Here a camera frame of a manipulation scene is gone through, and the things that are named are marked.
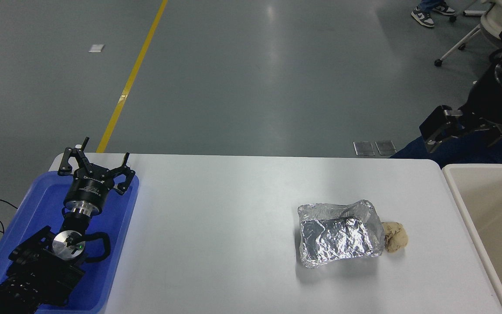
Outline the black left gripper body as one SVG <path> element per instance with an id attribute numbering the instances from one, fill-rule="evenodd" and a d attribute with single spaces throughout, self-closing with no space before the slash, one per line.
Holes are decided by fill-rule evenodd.
<path id="1" fill-rule="evenodd" d="M 103 209 L 106 197 L 113 187 L 113 179 L 103 177 L 108 171 L 104 167 L 93 167 L 92 172 L 86 168 L 76 169 L 72 175 L 71 187 L 64 198 L 64 206 L 73 209 L 75 204 L 83 201 L 97 209 Z"/>

